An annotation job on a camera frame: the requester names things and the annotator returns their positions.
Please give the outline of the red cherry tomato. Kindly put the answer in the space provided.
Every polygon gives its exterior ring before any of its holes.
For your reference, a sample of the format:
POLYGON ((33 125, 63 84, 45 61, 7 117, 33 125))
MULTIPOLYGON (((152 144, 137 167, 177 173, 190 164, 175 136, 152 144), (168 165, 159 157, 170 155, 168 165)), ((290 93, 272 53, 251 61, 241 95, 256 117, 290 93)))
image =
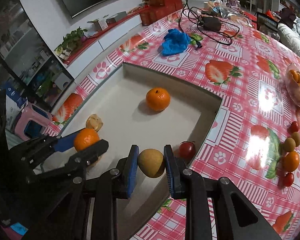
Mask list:
POLYGON ((196 154, 196 148, 193 142, 184 141, 179 145, 179 157, 190 161, 196 154))
POLYGON ((294 183, 294 174, 292 172, 288 172, 283 179, 283 185, 284 187, 290 187, 293 183, 294 183))

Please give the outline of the orange mandarin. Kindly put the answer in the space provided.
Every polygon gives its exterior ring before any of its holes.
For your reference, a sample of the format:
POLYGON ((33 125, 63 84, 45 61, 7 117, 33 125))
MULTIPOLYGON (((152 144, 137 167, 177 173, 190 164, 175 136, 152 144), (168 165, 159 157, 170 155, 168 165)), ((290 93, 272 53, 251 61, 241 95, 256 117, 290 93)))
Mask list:
POLYGON ((74 139, 74 148, 79 152, 85 150, 99 140, 100 137, 93 128, 84 128, 76 135, 74 139))
POLYGON ((296 151, 289 152, 282 159, 282 166, 286 172, 294 172, 299 164, 300 156, 296 151))
POLYGON ((169 92, 161 87, 152 88, 146 94, 147 106, 156 112, 165 110, 169 106, 170 100, 169 92))

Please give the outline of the green brown kiwi fruit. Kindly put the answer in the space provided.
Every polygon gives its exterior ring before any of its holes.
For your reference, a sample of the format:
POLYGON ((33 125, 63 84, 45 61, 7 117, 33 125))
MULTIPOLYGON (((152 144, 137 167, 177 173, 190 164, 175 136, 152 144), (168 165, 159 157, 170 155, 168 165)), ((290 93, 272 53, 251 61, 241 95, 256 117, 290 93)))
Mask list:
POLYGON ((145 149, 138 156, 139 169, 149 178, 160 177, 165 170, 164 156, 156 149, 145 149))

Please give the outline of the brown walnut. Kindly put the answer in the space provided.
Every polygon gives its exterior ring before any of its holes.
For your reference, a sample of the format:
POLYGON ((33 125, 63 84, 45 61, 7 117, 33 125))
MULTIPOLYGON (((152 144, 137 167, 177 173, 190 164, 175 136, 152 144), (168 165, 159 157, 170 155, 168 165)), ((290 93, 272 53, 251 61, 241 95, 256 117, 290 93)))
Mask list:
POLYGON ((102 126, 103 122, 97 114, 90 115, 85 123, 86 128, 94 129, 96 132, 98 132, 102 126))

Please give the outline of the pink plastic stool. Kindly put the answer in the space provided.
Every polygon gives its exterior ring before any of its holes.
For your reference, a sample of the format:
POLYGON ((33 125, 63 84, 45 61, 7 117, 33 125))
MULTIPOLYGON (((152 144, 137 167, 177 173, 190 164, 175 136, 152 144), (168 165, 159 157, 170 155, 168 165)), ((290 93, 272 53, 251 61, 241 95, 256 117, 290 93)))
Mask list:
POLYGON ((51 120, 51 113, 29 102, 17 115, 13 131, 23 141, 27 141, 39 137, 51 120))

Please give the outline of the pink strawberry tablecloth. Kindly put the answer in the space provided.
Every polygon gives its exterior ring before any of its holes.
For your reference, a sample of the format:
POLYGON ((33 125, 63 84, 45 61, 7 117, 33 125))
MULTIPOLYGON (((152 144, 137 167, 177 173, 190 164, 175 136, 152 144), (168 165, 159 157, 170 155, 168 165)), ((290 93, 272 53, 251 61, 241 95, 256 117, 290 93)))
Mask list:
MULTIPOLYGON (((105 81, 122 63, 164 73, 197 85, 222 98, 222 104, 191 167, 202 176, 230 178, 270 224, 285 225, 282 239, 300 232, 300 164, 294 183, 284 187, 288 173, 283 143, 300 133, 300 110, 290 100, 285 73, 300 58, 274 39, 238 23, 226 26, 231 45, 218 44, 174 13, 143 29, 108 54, 71 91, 75 105, 105 81), (170 29, 189 35, 187 49, 162 56, 161 44, 170 29)), ((45 129, 60 134, 70 119, 68 107, 54 115, 45 129)), ((300 145, 295 148, 300 156, 300 145)))

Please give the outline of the white cardboard tray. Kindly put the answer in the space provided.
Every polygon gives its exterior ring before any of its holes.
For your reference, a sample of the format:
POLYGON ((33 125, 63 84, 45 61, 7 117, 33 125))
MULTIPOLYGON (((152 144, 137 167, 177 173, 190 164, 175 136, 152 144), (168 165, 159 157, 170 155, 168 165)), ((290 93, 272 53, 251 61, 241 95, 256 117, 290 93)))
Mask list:
MULTIPOLYGON (((88 169, 87 179, 99 177, 127 157, 131 145, 140 152, 153 148, 163 154, 165 145, 175 151, 183 141, 194 142, 200 150, 217 116, 222 98, 176 77, 151 69, 122 63, 93 90, 75 110, 60 134, 65 137, 85 127, 89 116, 97 114, 103 122, 98 135, 109 142, 101 160, 88 169), (162 87, 171 97, 162 112, 151 110, 147 92, 162 87)), ((135 189, 129 200, 117 201, 117 239, 130 239, 168 198, 165 173, 148 178, 138 168, 135 189)))

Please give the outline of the green potted plant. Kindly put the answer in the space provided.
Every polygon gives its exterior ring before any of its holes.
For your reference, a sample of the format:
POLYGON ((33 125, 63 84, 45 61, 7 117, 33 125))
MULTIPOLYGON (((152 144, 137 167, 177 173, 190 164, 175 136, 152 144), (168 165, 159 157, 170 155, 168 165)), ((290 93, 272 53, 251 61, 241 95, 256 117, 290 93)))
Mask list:
POLYGON ((62 59, 67 59, 73 51, 76 51, 86 40, 87 29, 78 27, 63 37, 63 42, 57 46, 55 53, 62 59))

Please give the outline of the blue crumpled glove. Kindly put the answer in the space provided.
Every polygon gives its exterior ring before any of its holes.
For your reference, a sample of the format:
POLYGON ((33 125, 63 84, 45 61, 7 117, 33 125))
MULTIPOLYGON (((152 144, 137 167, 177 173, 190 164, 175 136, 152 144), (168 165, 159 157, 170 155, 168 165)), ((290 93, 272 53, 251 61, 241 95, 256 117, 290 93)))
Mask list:
POLYGON ((178 29, 170 29, 161 44, 161 54, 162 56, 180 54, 187 49, 190 42, 191 39, 186 33, 178 29))

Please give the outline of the glass fruit bowl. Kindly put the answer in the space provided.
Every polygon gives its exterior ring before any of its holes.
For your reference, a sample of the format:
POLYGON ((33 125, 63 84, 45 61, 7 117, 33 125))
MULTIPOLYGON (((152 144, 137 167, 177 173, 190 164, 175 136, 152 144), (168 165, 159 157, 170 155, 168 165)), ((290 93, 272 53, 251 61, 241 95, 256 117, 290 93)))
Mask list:
POLYGON ((285 85, 290 98, 300 107, 300 66, 291 63, 285 73, 285 85))

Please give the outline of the black power adapter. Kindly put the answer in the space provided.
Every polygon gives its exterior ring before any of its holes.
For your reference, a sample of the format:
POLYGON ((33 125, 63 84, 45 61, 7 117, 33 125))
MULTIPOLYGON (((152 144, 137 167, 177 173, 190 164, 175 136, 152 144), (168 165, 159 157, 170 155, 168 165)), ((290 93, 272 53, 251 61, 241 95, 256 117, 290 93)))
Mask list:
POLYGON ((216 17, 202 16, 201 25, 204 30, 218 32, 221 30, 222 23, 216 17))

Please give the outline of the red gift box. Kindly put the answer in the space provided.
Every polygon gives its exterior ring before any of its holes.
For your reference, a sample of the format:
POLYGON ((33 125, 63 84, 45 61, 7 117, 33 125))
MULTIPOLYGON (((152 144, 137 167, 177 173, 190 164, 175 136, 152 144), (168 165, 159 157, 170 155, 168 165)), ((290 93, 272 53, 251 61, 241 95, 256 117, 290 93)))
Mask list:
POLYGON ((145 0, 145 3, 145 10, 140 13, 143 26, 149 26, 183 7, 182 0, 145 0))

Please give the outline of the grey blanket covered sofa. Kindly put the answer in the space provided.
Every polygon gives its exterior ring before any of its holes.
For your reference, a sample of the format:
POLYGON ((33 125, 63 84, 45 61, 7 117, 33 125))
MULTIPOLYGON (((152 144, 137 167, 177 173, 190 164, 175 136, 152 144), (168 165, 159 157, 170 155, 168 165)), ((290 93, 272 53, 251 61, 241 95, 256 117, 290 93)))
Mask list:
POLYGON ((295 19, 292 28, 284 23, 279 23, 277 29, 281 43, 300 57, 300 18, 295 19))

